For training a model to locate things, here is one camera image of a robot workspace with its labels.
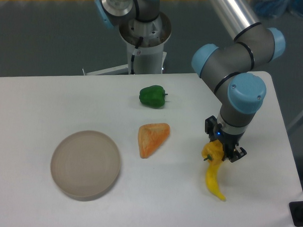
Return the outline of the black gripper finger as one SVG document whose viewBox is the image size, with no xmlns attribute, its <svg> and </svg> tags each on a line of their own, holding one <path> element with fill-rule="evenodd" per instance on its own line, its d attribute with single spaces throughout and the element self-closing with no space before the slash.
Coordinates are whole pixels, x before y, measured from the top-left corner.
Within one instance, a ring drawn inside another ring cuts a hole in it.
<svg viewBox="0 0 303 227">
<path fill-rule="evenodd" d="M 205 120 L 205 133 L 208 135 L 210 141 L 215 141 L 216 140 L 216 136 L 215 136 L 215 132 L 214 132 L 214 128 L 216 126 L 216 117 L 215 116 L 210 116 Z"/>
<path fill-rule="evenodd" d="M 222 161 L 229 160 L 231 163 L 233 163 L 247 155 L 246 150 L 238 145 L 223 144 L 222 148 L 224 152 Z"/>
</svg>

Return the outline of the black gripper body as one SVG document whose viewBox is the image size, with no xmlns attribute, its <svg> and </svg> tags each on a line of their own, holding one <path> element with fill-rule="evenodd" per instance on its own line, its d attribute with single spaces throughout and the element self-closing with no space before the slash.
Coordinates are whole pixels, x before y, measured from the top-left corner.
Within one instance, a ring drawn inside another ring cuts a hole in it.
<svg viewBox="0 0 303 227">
<path fill-rule="evenodd" d="M 230 134 L 218 126 L 215 126 L 213 131 L 215 137 L 222 143 L 225 153 L 244 153 L 244 148 L 238 147 L 244 132 Z"/>
</svg>

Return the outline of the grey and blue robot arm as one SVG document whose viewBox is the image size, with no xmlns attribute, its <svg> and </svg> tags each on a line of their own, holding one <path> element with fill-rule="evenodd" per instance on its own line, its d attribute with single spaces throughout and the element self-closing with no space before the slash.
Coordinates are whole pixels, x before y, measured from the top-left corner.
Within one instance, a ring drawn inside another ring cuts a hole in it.
<svg viewBox="0 0 303 227">
<path fill-rule="evenodd" d="M 209 1 L 234 43 L 224 49 L 202 46 L 191 65 L 222 104 L 218 116 L 205 120 L 205 132 L 221 142 L 223 158 L 234 162 L 246 154 L 239 141 L 266 95 L 265 83 L 251 71 L 280 57 L 286 41 L 279 30 L 262 25 L 246 0 Z M 160 12 L 160 0 L 95 0 L 95 5 L 107 27 L 119 28 L 128 72 L 161 74 L 171 23 Z"/>
</svg>

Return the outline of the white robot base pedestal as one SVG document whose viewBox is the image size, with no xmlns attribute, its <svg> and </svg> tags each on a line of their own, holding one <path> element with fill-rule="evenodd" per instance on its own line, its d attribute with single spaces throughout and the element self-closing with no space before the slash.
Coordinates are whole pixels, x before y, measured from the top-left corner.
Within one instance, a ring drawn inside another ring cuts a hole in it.
<svg viewBox="0 0 303 227">
<path fill-rule="evenodd" d="M 167 55 L 164 44 L 171 36 L 171 28 L 170 20 L 162 12 L 151 22 L 133 19 L 120 25 L 119 33 L 126 44 L 127 64 L 84 75 L 162 74 Z"/>
</svg>

